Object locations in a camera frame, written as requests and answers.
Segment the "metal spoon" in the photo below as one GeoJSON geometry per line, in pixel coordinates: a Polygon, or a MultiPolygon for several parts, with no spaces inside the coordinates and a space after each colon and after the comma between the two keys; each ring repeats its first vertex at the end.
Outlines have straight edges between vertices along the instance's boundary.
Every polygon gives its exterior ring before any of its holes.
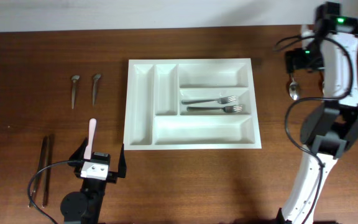
{"type": "Polygon", "coordinates": [[[73,82],[73,86],[71,88],[71,108],[74,109],[74,103],[75,103],[75,91],[77,88],[77,81],[80,79],[79,75],[74,75],[71,78],[71,81],[73,82]]]}
{"type": "Polygon", "coordinates": [[[293,73],[290,73],[292,82],[290,84],[290,87],[288,89],[288,92],[290,93],[290,97],[293,100],[298,100],[301,97],[301,87],[299,84],[293,79],[293,73]]]}
{"type": "Polygon", "coordinates": [[[92,106],[94,106],[94,103],[96,102],[96,94],[98,91],[98,80],[100,79],[100,77],[102,76],[102,74],[98,73],[93,77],[93,91],[92,91],[92,106]]]}

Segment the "cutlery organizer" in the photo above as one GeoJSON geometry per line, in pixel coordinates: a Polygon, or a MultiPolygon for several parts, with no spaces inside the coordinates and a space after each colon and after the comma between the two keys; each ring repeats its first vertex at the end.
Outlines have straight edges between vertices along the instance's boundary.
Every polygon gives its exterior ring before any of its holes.
{"type": "Polygon", "coordinates": [[[249,58],[129,60],[126,150],[261,148],[249,58]],[[237,96],[237,101],[181,104],[237,96]],[[187,106],[242,105],[238,113],[187,106]]]}

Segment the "metal fork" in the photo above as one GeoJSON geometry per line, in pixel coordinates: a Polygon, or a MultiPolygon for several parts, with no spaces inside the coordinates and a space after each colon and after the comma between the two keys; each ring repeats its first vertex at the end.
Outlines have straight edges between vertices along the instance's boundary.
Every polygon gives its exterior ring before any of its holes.
{"type": "Polygon", "coordinates": [[[236,105],[236,106],[225,106],[225,107],[197,107],[197,106],[188,106],[187,111],[194,112],[194,111],[206,111],[206,110],[223,110],[226,113],[236,113],[242,111],[242,105],[236,105]]]}
{"type": "Polygon", "coordinates": [[[219,104],[226,104],[226,103],[230,103],[233,101],[236,101],[237,97],[236,96],[227,96],[227,97],[221,97],[218,99],[210,99],[210,100],[182,100],[181,103],[183,105],[190,105],[190,104],[194,104],[194,103],[206,103],[206,102],[217,102],[219,104]]]}

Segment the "black cable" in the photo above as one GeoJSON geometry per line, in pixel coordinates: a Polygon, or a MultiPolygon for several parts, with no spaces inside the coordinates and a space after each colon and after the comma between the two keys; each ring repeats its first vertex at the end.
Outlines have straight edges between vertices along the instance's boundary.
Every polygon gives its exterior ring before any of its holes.
{"type": "Polygon", "coordinates": [[[81,163],[81,161],[60,161],[60,162],[56,162],[54,164],[50,164],[49,166],[46,166],[46,167],[40,169],[36,174],[34,174],[34,176],[32,176],[32,178],[30,179],[29,186],[27,187],[27,196],[28,196],[28,198],[30,200],[30,203],[34,206],[34,208],[38,212],[40,212],[42,215],[45,215],[54,224],[57,224],[56,220],[54,220],[50,215],[48,215],[46,212],[44,212],[41,208],[39,208],[35,204],[34,200],[31,197],[30,189],[31,189],[31,185],[32,185],[33,181],[35,180],[35,178],[37,178],[37,176],[40,175],[43,171],[45,171],[47,169],[50,169],[51,167],[54,167],[54,166],[57,166],[57,165],[62,165],[62,164],[67,164],[67,163],[81,163]]]}
{"type": "Polygon", "coordinates": [[[284,38],[282,40],[279,40],[275,46],[273,47],[273,51],[274,52],[279,52],[283,49],[286,49],[298,42],[301,42],[302,40],[306,40],[306,39],[312,39],[312,38],[315,38],[315,39],[321,39],[321,40],[327,40],[333,44],[335,44],[337,47],[339,47],[342,52],[344,53],[346,59],[347,59],[347,62],[349,64],[349,73],[350,73],[350,76],[351,76],[351,79],[350,79],[350,82],[349,82],[349,87],[348,89],[346,90],[346,92],[339,96],[339,97],[306,97],[306,98],[301,98],[299,100],[296,100],[295,102],[293,102],[287,109],[287,112],[285,113],[285,119],[284,119],[284,128],[285,128],[285,133],[287,134],[289,140],[298,148],[300,149],[301,151],[313,156],[317,161],[318,161],[318,164],[320,166],[320,175],[319,175],[319,181],[318,181],[318,184],[317,184],[317,191],[316,191],[316,195],[314,196],[314,200],[313,200],[313,203],[311,204],[311,208],[308,212],[308,214],[306,215],[305,219],[303,220],[302,224],[305,224],[305,222],[307,221],[307,219],[309,218],[311,212],[313,211],[313,208],[314,206],[316,205],[317,203],[317,199],[318,199],[318,194],[319,194],[319,190],[321,188],[321,183],[323,181],[323,169],[325,167],[325,165],[323,164],[323,162],[321,161],[321,159],[317,156],[317,155],[314,155],[313,153],[311,153],[309,150],[303,148],[302,146],[300,146],[291,136],[291,133],[290,133],[290,129],[288,127],[288,117],[290,115],[290,111],[292,110],[292,108],[297,105],[298,103],[301,103],[301,102],[305,102],[305,101],[310,101],[310,100],[341,100],[341,99],[344,99],[345,97],[349,96],[352,92],[352,87],[353,87],[353,78],[354,78],[354,72],[353,72],[353,64],[352,64],[352,60],[351,60],[351,57],[349,55],[349,53],[347,52],[347,50],[338,42],[336,42],[335,40],[331,39],[331,38],[328,38],[328,37],[318,37],[316,35],[311,35],[311,36],[308,36],[308,37],[300,37],[298,40],[295,40],[289,44],[287,44],[286,46],[284,47],[281,47],[279,49],[277,49],[277,46],[279,43],[283,42],[284,40],[288,40],[288,39],[293,39],[290,38],[290,37],[287,37],[287,38],[284,38]]]}

